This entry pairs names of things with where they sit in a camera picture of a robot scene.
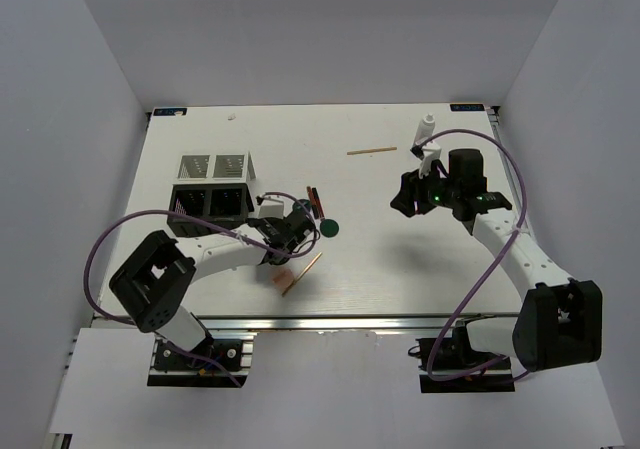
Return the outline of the brown black makeup pencil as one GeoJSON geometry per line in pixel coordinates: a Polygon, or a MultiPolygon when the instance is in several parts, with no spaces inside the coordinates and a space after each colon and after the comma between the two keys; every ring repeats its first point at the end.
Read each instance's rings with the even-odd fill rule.
{"type": "Polygon", "coordinates": [[[313,196],[313,199],[314,199],[315,207],[317,208],[317,212],[318,212],[319,218],[321,220],[324,220],[325,219],[324,209],[323,209],[323,206],[322,206],[321,199],[319,197],[319,193],[317,191],[317,188],[316,187],[312,187],[311,188],[311,192],[312,192],[312,196],[313,196]]]}

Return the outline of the red black makeup pencil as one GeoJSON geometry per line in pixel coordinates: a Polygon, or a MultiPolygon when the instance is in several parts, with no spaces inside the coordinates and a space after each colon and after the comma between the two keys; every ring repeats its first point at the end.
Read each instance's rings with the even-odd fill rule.
{"type": "Polygon", "coordinates": [[[319,218],[319,213],[318,213],[318,209],[317,209],[317,206],[316,206],[316,202],[315,202],[315,198],[314,198],[311,186],[307,186],[306,187],[306,191],[307,191],[308,199],[309,199],[310,204],[311,204],[312,214],[313,214],[315,219],[318,219],[319,218]]]}

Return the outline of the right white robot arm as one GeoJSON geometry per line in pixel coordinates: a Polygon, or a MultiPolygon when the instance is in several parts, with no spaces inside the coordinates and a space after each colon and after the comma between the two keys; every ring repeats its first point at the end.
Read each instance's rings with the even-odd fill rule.
{"type": "Polygon", "coordinates": [[[532,372],[592,363],[602,353],[601,289],[556,265],[517,224],[509,200],[487,188],[477,149],[418,148],[420,166],[401,177],[393,209],[407,217],[446,208],[495,258],[522,300],[514,318],[480,316],[455,323],[445,352],[472,368],[490,356],[517,359],[532,372]]]}

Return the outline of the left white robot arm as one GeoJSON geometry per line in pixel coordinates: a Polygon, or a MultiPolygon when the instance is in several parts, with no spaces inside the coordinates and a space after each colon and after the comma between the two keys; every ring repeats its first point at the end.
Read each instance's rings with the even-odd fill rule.
{"type": "Polygon", "coordinates": [[[109,288],[140,332],[162,337],[188,367],[199,368],[210,359],[213,338],[182,305],[191,284],[239,267],[283,265],[315,232],[313,216],[299,204],[283,217],[250,217],[198,237],[157,230],[115,271],[109,288]]]}

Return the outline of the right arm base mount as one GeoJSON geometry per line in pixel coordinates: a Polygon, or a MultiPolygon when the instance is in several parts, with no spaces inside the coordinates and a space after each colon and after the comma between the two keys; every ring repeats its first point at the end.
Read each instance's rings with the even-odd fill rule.
{"type": "Polygon", "coordinates": [[[472,394],[508,393],[515,391],[511,362],[500,359],[491,367],[482,368],[447,381],[434,377],[452,376],[488,363],[496,355],[471,349],[464,322],[455,322],[436,351],[430,377],[427,371],[428,358],[436,345],[436,337],[416,340],[407,351],[410,358],[418,362],[420,391],[423,394],[472,394]]]}

